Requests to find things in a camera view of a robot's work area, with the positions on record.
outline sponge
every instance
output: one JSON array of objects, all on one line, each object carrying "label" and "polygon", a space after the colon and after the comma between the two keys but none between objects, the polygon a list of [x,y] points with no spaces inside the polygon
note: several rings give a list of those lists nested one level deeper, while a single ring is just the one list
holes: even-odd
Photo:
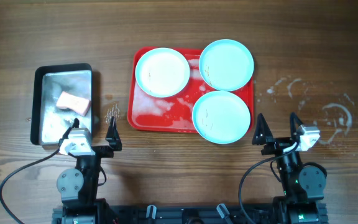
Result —
[{"label": "sponge", "polygon": [[85,116],[91,107],[91,101],[63,91],[56,102],[56,107],[62,110],[71,109],[79,115]]}]

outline wooden table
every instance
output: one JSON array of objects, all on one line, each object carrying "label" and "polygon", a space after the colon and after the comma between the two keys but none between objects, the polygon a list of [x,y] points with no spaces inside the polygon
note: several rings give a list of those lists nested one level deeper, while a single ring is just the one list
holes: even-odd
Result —
[{"label": "wooden table", "polygon": [[[331,223],[358,223],[358,1],[44,1],[0,0],[0,183],[51,153],[30,143],[35,70],[88,62],[100,74],[95,144],[103,143],[108,111],[115,105],[121,111],[123,150],[103,159],[108,182],[98,197],[111,205],[236,205],[241,175],[265,158],[251,145],[253,131],[218,146],[197,134],[137,131],[126,120],[139,48],[202,49],[236,39],[254,56],[255,114],[264,114],[275,136],[289,136],[292,111],[305,123],[316,121],[325,141],[342,129],[330,144],[301,156],[328,170],[324,202]],[[287,86],[297,78],[290,98]],[[329,103],[349,110],[347,135],[339,122],[342,116],[346,125],[348,116],[322,109]],[[60,155],[18,173],[4,188],[6,203],[25,223],[50,223],[61,205],[57,177],[74,165]],[[253,171],[243,191],[245,202],[282,194],[268,164]],[[0,223],[12,222],[0,204]]]}]

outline black cable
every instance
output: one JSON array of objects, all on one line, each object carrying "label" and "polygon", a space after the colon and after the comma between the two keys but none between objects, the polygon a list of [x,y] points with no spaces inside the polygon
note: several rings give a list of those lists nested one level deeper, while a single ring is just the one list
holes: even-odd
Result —
[{"label": "black cable", "polygon": [[245,174],[242,176],[242,179],[240,181],[240,186],[239,186],[239,203],[240,203],[240,207],[241,207],[241,211],[244,213],[244,215],[246,216],[246,218],[248,219],[248,221],[251,223],[251,224],[256,224],[247,214],[245,208],[244,208],[244,205],[242,204],[242,197],[241,197],[241,190],[242,190],[242,185],[244,183],[244,180],[246,179],[246,177],[248,176],[248,174],[253,170],[255,169],[256,167],[258,167],[259,165],[261,164],[264,164],[265,162],[269,162],[269,161],[276,161],[277,159],[279,158],[283,158],[284,156],[287,156],[291,153],[293,153],[299,146],[299,142],[296,142],[295,143],[295,147],[293,149],[291,149],[289,152],[286,152],[284,154],[282,154],[281,156],[275,156],[275,157],[271,157],[271,158],[268,158],[268,159],[265,159],[265,160],[262,160],[256,164],[254,164],[252,167],[250,167],[247,172],[245,172]]},{"label": "black cable", "polygon": [[0,202],[1,204],[3,205],[3,207],[5,208],[6,212],[17,222],[17,223],[20,223],[20,224],[24,224],[24,222],[20,221],[11,211],[10,209],[7,207],[7,205],[5,204],[5,201],[2,197],[2,188],[4,187],[5,183],[7,182],[7,180],[9,180],[9,178],[11,178],[13,175],[17,174],[18,172],[24,170],[25,168],[28,168],[32,165],[36,165],[40,162],[43,162],[43,161],[46,161],[47,159],[50,159],[51,157],[53,157],[54,155],[56,155],[57,153],[59,152],[59,149],[57,149],[55,152],[53,152],[51,155],[43,158],[43,159],[40,159],[40,160],[37,160],[35,162],[32,162],[30,164],[27,164],[25,166],[22,166],[20,168],[18,168],[17,170],[13,171],[11,174],[9,174],[7,177],[5,177],[5,179],[2,181],[1,185],[0,185]]},{"label": "black cable", "polygon": [[103,184],[105,184],[107,182],[107,177],[106,177],[106,173],[103,170],[103,167],[100,166],[100,171],[102,172],[102,174],[104,175],[104,182],[98,184],[98,187],[102,186]]},{"label": "black cable", "polygon": [[275,172],[274,169],[273,169],[273,162],[274,162],[274,161],[271,161],[271,162],[270,162],[270,169],[272,170],[272,172],[273,172],[274,176],[276,177],[276,179],[281,183],[280,178],[278,177],[278,175],[276,174],[276,172]]},{"label": "black cable", "polygon": [[74,158],[74,159],[77,159],[77,158],[78,158],[78,156],[74,156],[71,152],[68,152],[68,155],[71,156],[71,157]]}]

